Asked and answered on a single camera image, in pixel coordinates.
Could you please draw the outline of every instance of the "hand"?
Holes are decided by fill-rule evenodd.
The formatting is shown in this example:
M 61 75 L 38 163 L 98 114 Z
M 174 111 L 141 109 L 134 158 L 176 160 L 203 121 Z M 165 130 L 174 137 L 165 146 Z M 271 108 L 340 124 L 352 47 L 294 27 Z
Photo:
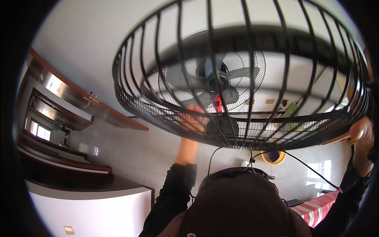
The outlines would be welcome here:
M 196 112 L 201 112 L 202 109 L 197 106 L 194 107 L 193 105 L 188 106 L 189 110 L 194 110 Z M 180 114 L 179 115 L 179 121 L 182 122 L 182 124 L 187 127 L 189 130 L 196 131 L 196 132 L 204 132 L 204 124 L 205 124 L 205 118 L 194 118 L 192 115 L 189 114 Z M 176 157 L 175 163 L 180 165 L 186 165 L 186 164 L 195 164 L 196 160 L 196 153 L 197 153 L 197 147 L 198 142 L 192 141 L 187 138 L 182 138 L 182 142 L 180 143 L 179 153 Z
M 374 146 L 372 122 L 363 117 L 350 128 L 350 137 L 357 140 L 353 167 L 361 177 L 366 177 L 373 168 L 373 163 L 367 159 L 368 151 Z
M 189 110 L 193 110 L 196 112 L 202 112 L 202 108 L 199 106 L 194 107 L 194 105 L 189 105 L 187 107 Z M 204 117 L 194 117 L 189 114 L 179 114 L 179 121 L 182 122 L 182 124 L 187 127 L 189 130 L 195 131 L 195 132 L 204 132 L 204 124 L 205 124 L 205 118 Z

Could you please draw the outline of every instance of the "black cable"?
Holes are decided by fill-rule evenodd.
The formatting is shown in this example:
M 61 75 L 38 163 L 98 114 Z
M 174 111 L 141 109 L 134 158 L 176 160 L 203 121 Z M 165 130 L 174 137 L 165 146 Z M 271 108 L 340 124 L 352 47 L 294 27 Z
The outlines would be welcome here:
M 221 149 L 221 148 L 222 148 L 222 147 L 217 148 L 217 149 L 213 152 L 213 154 L 212 154 L 212 156 L 211 156 L 211 159 L 209 160 L 208 175 L 209 175 L 209 171 L 210 171 L 210 169 L 211 169 L 211 162 L 212 162 L 213 155 L 216 153 L 217 150 L 219 150 L 219 149 Z M 252 165 L 254 158 L 257 157 L 257 156 L 259 156 L 259 155 L 261 155 L 261 154 L 268 153 L 268 152 L 270 152 L 270 151 L 264 151 L 264 152 L 258 153 L 258 154 L 256 154 L 255 156 L 252 157 L 252 151 L 250 150 L 250 161 L 249 161 L 249 164 L 248 164 L 247 167 L 246 167 L 243 171 L 241 171 L 240 173 L 245 172 L 245 171 L 249 168 L 250 165 L 251 165 L 251 168 L 253 169 L 253 171 L 255 172 L 255 170 L 254 170 L 254 168 L 253 168 L 253 165 Z M 318 176 L 320 176 L 323 180 L 325 180 L 328 184 L 332 185 L 332 187 L 338 189 L 341 193 L 343 193 L 343 191 L 342 191 L 342 189 L 341 189 L 340 187 L 337 187 L 336 185 L 334 185 L 334 184 L 332 184 L 331 182 L 329 182 L 327 179 L 324 178 L 324 176 L 320 175 L 317 171 L 315 171 L 314 169 L 312 169 L 311 167 L 309 167 L 307 164 L 305 164 L 304 162 L 302 162 L 302 161 L 301 161 L 300 159 L 298 159 L 297 157 L 291 155 L 290 153 L 288 153 L 288 152 L 286 152 L 286 151 L 281 151 L 281 152 L 284 152 L 284 153 L 286 153 L 286 154 L 292 156 L 293 158 L 297 159 L 297 160 L 300 161 L 303 165 L 305 165 L 307 168 L 309 168 L 310 170 L 312 170 L 313 172 L 315 172 Z
M 192 201 L 192 204 L 193 204 L 193 199 L 195 199 L 196 197 L 194 197 L 191 192 L 189 192 L 189 195 L 191 196 L 191 201 Z
M 338 189 L 341 193 L 343 193 L 342 189 L 340 187 L 337 187 L 336 185 L 332 184 L 331 182 L 329 182 L 327 179 L 324 178 L 324 176 L 320 175 L 317 171 L 315 171 L 314 169 L 312 169 L 311 167 L 309 167 L 307 164 L 305 164 L 304 162 L 302 162 L 301 160 L 299 160 L 298 158 L 296 158 L 295 156 L 291 155 L 290 153 L 286 152 L 286 151 L 282 151 L 290 156 L 292 156 L 293 158 L 297 159 L 298 161 L 300 161 L 303 165 L 305 165 L 306 167 L 308 167 L 310 170 L 312 170 L 313 172 L 315 172 L 318 176 L 320 176 L 323 180 L 325 180 L 328 184 L 332 185 L 334 188 Z
M 216 153 L 216 151 L 220 150 L 222 147 L 219 147 L 217 148 L 211 155 L 211 159 L 209 160 L 209 166 L 208 166 L 208 175 L 209 175 L 209 171 L 211 170 L 211 162 L 212 162 L 212 158 L 213 158 L 213 155 Z
M 287 207 L 289 207 L 288 202 L 284 198 L 281 198 L 281 200 L 283 200 L 286 203 Z

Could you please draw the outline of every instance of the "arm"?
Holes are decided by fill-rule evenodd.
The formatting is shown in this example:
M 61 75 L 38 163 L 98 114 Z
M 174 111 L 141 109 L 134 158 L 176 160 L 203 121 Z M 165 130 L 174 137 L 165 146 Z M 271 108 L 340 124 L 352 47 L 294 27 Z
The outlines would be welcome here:
M 362 196 L 370 182 L 373 163 L 367 159 L 368 150 L 373 147 L 371 121 L 364 117 L 350 128 L 350 135 L 357 138 L 353 159 L 341 182 L 343 193 L 315 228 L 310 227 L 313 237 L 340 236 L 359 210 Z
M 195 185 L 198 143 L 182 138 L 175 164 L 167 172 L 166 181 L 155 205 L 145 220 L 140 237 L 157 236 L 180 213 L 187 210 L 192 187 Z

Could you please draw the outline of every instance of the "fan blade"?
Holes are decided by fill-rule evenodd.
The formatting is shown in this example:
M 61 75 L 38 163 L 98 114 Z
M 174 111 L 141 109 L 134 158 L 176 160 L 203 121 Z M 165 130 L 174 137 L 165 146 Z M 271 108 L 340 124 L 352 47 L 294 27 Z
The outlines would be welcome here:
M 253 78 L 255 79 L 259 73 L 259 68 L 254 67 L 254 76 Z M 225 73 L 224 76 L 226 76 L 229 80 L 233 78 L 238 78 L 238 77 L 249 77 L 250 78 L 250 68 L 249 67 L 244 67 L 241 69 L 237 69 L 228 73 Z
M 234 104 L 238 101 L 240 95 L 236 88 L 230 86 L 225 91 L 222 92 L 223 101 L 226 105 Z
M 225 53 L 216 54 L 216 68 L 218 71 L 221 69 L 222 61 L 225 58 Z M 208 79 L 210 75 L 213 74 L 212 60 L 210 57 L 207 57 L 204 65 L 205 77 Z
M 202 87 L 201 82 L 202 80 L 204 80 L 204 78 L 197 77 L 189 73 L 187 73 L 187 76 L 188 76 L 189 81 L 191 82 L 192 87 L 196 87 L 196 88 Z M 182 67 L 180 66 L 180 64 L 175 64 L 167 68 L 166 82 L 168 82 L 170 85 L 172 85 L 173 87 L 181 91 L 185 91 L 185 92 L 191 91 L 189 86 L 187 85 L 187 81 L 186 81 L 186 78 L 184 77 Z
M 198 95 L 198 97 L 199 97 L 200 102 L 203 104 L 203 106 L 208 107 L 216 99 L 217 95 L 218 94 L 210 94 L 210 93 L 204 91 L 203 93 Z M 189 106 L 189 105 L 200 106 L 196 102 L 195 98 L 184 100 L 184 101 L 182 101 L 182 103 L 185 106 Z

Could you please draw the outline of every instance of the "fan center cap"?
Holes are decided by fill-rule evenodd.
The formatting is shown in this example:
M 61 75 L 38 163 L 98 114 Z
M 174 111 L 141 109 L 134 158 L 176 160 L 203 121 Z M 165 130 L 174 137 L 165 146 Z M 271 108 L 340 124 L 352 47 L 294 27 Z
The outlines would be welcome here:
M 217 82 L 215 76 L 210 76 L 207 82 L 205 83 L 205 87 L 209 93 L 218 93 L 217 90 Z M 227 77 L 220 75 L 220 90 L 224 91 L 229 86 L 229 80 Z

